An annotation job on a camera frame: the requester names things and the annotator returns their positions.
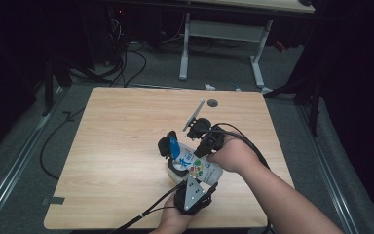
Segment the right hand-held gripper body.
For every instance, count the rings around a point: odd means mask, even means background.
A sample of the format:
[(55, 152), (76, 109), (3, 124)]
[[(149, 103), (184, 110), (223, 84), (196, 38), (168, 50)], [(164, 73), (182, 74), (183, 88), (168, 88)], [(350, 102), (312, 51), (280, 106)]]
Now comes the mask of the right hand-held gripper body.
[(212, 153), (213, 151), (218, 151), (222, 148), (224, 142), (224, 130), (216, 125), (212, 126), (210, 121), (206, 118), (198, 117), (204, 104), (205, 101), (201, 99), (199, 106), (187, 120), (183, 132), (188, 130), (186, 135), (188, 138), (192, 140), (199, 139), (199, 145), (206, 145)]

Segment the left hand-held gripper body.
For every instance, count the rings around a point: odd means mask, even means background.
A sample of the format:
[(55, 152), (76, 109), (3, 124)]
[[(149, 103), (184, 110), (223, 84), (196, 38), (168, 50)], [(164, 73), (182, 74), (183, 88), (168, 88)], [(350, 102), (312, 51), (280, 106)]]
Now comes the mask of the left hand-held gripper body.
[(192, 175), (179, 183), (174, 195), (174, 206), (184, 215), (195, 215), (212, 202), (211, 195), (201, 187), (200, 182)]

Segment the white and blue pouch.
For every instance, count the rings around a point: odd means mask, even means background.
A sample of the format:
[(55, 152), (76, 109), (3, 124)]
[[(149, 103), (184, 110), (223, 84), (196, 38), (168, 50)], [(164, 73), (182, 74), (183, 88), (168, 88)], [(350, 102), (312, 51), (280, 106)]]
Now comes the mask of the white and blue pouch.
[(171, 158), (183, 170), (187, 170), (192, 176), (207, 185), (214, 185), (223, 174), (223, 169), (219, 165), (210, 163), (206, 156), (199, 158), (194, 154), (192, 148), (172, 136), (169, 138), (169, 150)]

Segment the glass jar with black lid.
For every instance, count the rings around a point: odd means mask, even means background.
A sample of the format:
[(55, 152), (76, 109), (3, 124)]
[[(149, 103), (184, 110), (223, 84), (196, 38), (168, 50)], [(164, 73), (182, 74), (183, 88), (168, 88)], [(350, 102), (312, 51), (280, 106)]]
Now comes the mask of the glass jar with black lid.
[(168, 176), (176, 183), (186, 180), (190, 174), (191, 160), (187, 158), (188, 147), (178, 141), (175, 131), (170, 131), (158, 142), (162, 157), (167, 160)]

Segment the person's right hand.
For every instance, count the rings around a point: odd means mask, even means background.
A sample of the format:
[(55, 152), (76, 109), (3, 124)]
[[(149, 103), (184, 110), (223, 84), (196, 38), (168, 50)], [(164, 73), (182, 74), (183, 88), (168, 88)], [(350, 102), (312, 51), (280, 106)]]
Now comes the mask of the person's right hand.
[(207, 160), (218, 164), (225, 171), (240, 175), (261, 166), (255, 152), (235, 136), (225, 136), (222, 148), (208, 155)]

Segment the person's left hand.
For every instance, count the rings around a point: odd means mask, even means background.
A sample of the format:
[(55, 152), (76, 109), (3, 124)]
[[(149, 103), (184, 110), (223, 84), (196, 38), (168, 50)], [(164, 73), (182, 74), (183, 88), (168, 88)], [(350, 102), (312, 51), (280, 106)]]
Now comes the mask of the person's left hand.
[(160, 223), (152, 234), (183, 234), (192, 219), (192, 215), (182, 214), (172, 202), (166, 203)]

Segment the black metal stand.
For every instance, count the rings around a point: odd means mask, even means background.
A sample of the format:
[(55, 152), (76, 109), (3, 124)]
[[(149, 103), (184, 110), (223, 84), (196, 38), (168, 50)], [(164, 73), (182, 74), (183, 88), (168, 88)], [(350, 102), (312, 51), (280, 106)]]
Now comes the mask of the black metal stand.
[(293, 93), (293, 103), (295, 105), (305, 106), (308, 104), (310, 106), (310, 113), (308, 115), (309, 130), (314, 137), (317, 137), (320, 88), (321, 78), (318, 75), (310, 75), (274, 89), (264, 94), (264, 98), (273, 98), (280, 94)]
[(47, 116), (54, 106), (54, 80), (57, 80), (58, 84), (62, 88), (69, 89), (72, 85), (72, 79), (69, 75), (69, 68), (67, 66), (67, 62), (62, 57), (51, 57), (48, 59), (48, 62), (46, 63), (46, 72), (44, 79), (44, 116)]

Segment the grey tape piece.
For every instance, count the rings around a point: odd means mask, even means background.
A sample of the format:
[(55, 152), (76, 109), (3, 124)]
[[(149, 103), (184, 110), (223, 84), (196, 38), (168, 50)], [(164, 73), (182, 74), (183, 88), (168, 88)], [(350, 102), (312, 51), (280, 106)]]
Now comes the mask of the grey tape piece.
[(42, 200), (42, 204), (44, 206), (47, 206), (50, 204), (62, 205), (63, 202), (64, 202), (64, 198), (62, 197), (46, 197)]

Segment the desk with white metal frame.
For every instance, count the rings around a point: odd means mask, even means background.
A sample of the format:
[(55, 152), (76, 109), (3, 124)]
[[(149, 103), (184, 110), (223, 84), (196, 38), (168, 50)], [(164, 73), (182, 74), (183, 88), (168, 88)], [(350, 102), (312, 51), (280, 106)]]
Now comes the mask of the desk with white metal frame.
[[(269, 14), (295, 14), (296, 16), (311, 16), (315, 12), (312, 3), (304, 0), (186, 0), (188, 7), (198, 4), (214, 6), (238, 7), (244, 10), (260, 10)], [(204, 19), (191, 19), (190, 14), (184, 15), (183, 51), (181, 55), (179, 79), (188, 77), (189, 41), (191, 37), (222, 39), (230, 41), (256, 43), (258, 48), (254, 55), (249, 57), (256, 86), (263, 94), (268, 94), (272, 89), (264, 84), (260, 70), (259, 60), (274, 22), (268, 17), (262, 25), (252, 26), (232, 22), (216, 22)]]

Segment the aluminium floor rail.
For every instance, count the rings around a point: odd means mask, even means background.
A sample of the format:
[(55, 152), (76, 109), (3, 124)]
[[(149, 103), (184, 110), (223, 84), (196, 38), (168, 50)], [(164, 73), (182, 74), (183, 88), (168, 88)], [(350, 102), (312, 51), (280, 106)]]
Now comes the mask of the aluminium floor rail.
[(310, 125), (309, 117), (307, 111), (304, 107), (296, 106), (296, 111), (298, 112), (301, 121), (307, 135), (309, 136), (310, 142), (315, 151), (315, 155), (318, 161), (319, 171), (323, 178), (326, 189), (329, 193), (330, 199), (332, 201), (333, 207), (339, 217), (339, 220), (343, 226), (345, 234), (359, 234), (355, 221), (352, 217), (351, 211), (347, 204), (346, 198), (343, 195), (340, 186), (338, 185), (334, 174), (331, 171), (331, 168), (327, 162), (327, 159), (324, 155), (324, 152), (321, 148), (321, 145), (318, 141), (318, 138), (313, 135)]
[(44, 105), (44, 93), (11, 128), (0, 144), (0, 211), (19, 181), (32, 152), (55, 109), (67, 94), (67, 88), (57, 88), (52, 107)]

